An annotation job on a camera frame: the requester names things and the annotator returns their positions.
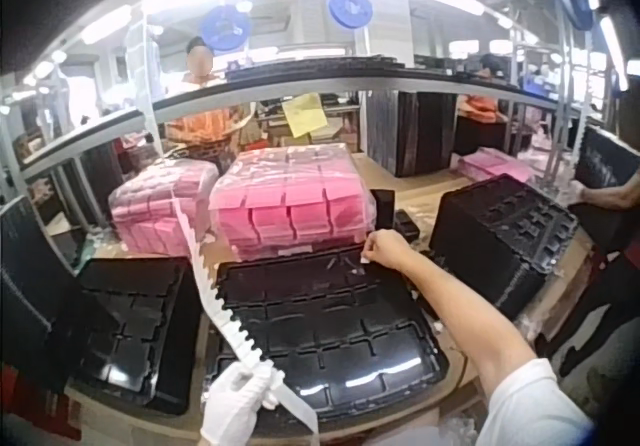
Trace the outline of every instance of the black hair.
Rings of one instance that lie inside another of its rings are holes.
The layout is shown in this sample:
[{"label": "black hair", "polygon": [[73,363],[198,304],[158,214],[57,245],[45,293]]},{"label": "black hair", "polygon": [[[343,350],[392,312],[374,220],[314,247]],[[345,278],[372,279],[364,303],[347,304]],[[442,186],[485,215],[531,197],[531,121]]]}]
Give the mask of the black hair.
[{"label": "black hair", "polygon": [[491,71],[492,76],[497,76],[498,72],[502,71],[500,60],[495,54],[483,54],[480,58],[480,65],[482,66],[482,69],[488,69]]},{"label": "black hair", "polygon": [[188,43],[187,43],[187,54],[189,54],[191,52],[191,50],[193,48],[195,48],[196,46],[204,46],[205,48],[207,48],[209,51],[211,51],[211,48],[209,48],[209,46],[207,46],[207,43],[204,42],[204,39],[202,39],[200,36],[196,36],[194,38],[192,38]]}]

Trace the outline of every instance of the pink foam packaging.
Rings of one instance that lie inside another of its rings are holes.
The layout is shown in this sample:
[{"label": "pink foam packaging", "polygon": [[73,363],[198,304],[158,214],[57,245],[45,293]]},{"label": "pink foam packaging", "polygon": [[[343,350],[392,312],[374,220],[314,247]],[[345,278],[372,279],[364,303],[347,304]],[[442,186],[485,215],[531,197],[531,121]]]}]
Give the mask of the pink foam packaging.
[{"label": "pink foam packaging", "polygon": [[209,209],[240,260],[364,241],[376,214],[344,144],[242,153],[213,188]]},{"label": "pink foam packaging", "polygon": [[173,198],[202,239],[211,225],[209,196],[217,180],[218,168],[206,161],[165,160],[149,166],[109,196],[120,239],[133,252],[188,255]]},{"label": "pink foam packaging", "polygon": [[506,173],[526,183],[534,174],[533,169],[522,161],[492,148],[480,148],[473,154],[461,157],[457,170],[476,181],[484,181]]}]

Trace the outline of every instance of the wooden work table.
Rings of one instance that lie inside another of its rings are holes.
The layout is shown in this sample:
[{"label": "wooden work table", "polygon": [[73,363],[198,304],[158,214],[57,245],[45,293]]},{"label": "wooden work table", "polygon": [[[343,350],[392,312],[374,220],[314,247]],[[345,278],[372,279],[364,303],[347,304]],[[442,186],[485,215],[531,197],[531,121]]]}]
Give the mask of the wooden work table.
[{"label": "wooden work table", "polygon": [[[433,230],[440,199],[448,191],[459,189],[471,183],[469,179],[455,172],[441,171],[434,174],[395,178],[386,170],[375,164],[363,154],[354,155],[357,168],[369,188],[393,189],[396,191],[396,208],[405,209],[421,230],[421,237],[416,241],[417,249],[425,249]],[[215,265],[233,259],[231,250],[222,242],[203,245],[203,254],[212,275]],[[583,268],[583,263],[591,249],[591,242],[582,229],[579,229],[563,259],[559,263],[557,274],[525,309],[525,327],[531,324],[540,325],[549,317],[552,310],[555,316],[568,314],[573,306],[567,301],[571,290],[580,288],[572,285],[572,281]],[[122,257],[127,255],[121,248],[109,246],[97,252],[100,257]],[[565,311],[558,311],[564,304]],[[191,380],[190,407],[186,414],[170,417],[161,413],[140,408],[123,408],[114,405],[109,398],[74,385],[67,388],[70,398],[82,404],[82,424],[102,434],[108,434],[123,444],[154,445],[187,445],[196,444],[200,438],[202,425],[200,412],[200,394],[205,374],[205,349],[207,340],[208,319],[203,315],[196,344],[196,361]],[[346,438],[368,430],[381,430],[399,427],[409,420],[415,421],[417,415],[435,413],[445,401],[451,401],[456,390],[473,387],[477,373],[471,364],[467,364],[464,356],[457,349],[446,330],[437,333],[440,347],[449,359],[449,371],[446,378],[431,388],[422,397],[414,398],[411,403],[402,403],[387,408],[376,417],[362,418],[356,423],[336,425],[330,432],[323,432],[322,441]],[[281,439],[254,438],[251,444],[308,444],[303,438]]]}]

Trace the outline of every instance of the white sleeve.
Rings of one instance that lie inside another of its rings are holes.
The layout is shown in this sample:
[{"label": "white sleeve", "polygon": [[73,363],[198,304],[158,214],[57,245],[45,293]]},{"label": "white sleeve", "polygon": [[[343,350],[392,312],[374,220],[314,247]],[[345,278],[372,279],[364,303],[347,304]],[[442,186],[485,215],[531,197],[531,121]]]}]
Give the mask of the white sleeve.
[{"label": "white sleeve", "polygon": [[476,446],[576,446],[591,426],[558,387],[549,361],[534,359],[496,388]]}]

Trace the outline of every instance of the workbench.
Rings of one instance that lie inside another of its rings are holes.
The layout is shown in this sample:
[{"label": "workbench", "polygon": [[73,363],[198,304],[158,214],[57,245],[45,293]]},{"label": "workbench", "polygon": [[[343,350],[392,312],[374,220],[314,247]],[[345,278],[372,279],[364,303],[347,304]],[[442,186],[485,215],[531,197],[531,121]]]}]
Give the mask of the workbench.
[{"label": "workbench", "polygon": [[[396,191],[396,209],[405,209],[421,230],[420,239],[414,243],[414,247],[418,250],[426,249],[428,246],[442,195],[471,183],[468,178],[448,170],[424,176],[395,178],[361,153],[354,155],[354,161],[367,187]],[[590,240],[584,231],[579,229],[559,263],[557,274],[550,278],[544,289],[525,309],[526,319],[519,321],[520,326],[529,328],[532,324],[537,325],[536,331],[539,331],[542,326],[547,334],[553,332],[550,328],[559,327],[561,319],[575,304],[576,296],[581,292],[579,290],[586,284],[583,276],[587,267],[585,260],[590,250]],[[230,248],[222,241],[204,244],[202,252],[213,276],[216,274],[218,263],[233,260]],[[121,248],[114,246],[103,247],[96,252],[96,256],[99,257],[128,255]],[[551,323],[551,326],[547,326],[545,321]],[[72,383],[67,388],[66,394],[82,405],[83,427],[108,435],[122,444],[136,446],[196,444],[200,439],[199,431],[202,425],[200,395],[205,373],[204,357],[208,324],[208,318],[203,315],[196,344],[190,407],[186,414],[169,417],[140,408],[123,408],[121,405],[112,404],[109,398],[97,392],[88,391],[86,387],[82,387],[80,392],[80,388]],[[357,424],[337,425],[329,432],[323,431],[322,441],[339,440],[373,430],[387,431],[409,423],[415,424],[416,421],[420,422],[425,418],[428,418],[426,421],[437,423],[439,414],[445,415],[469,402],[483,401],[484,398],[477,387],[478,375],[473,365],[465,360],[446,329],[436,335],[450,363],[447,376],[442,382],[423,396],[411,402],[387,408],[383,414],[376,417],[367,416]],[[526,334],[526,331],[525,336],[528,336],[529,340],[533,339],[531,334]],[[463,391],[464,397],[457,398],[457,394]],[[283,442],[269,438],[252,438],[251,444],[308,444],[308,440],[292,438],[290,441]]]}]

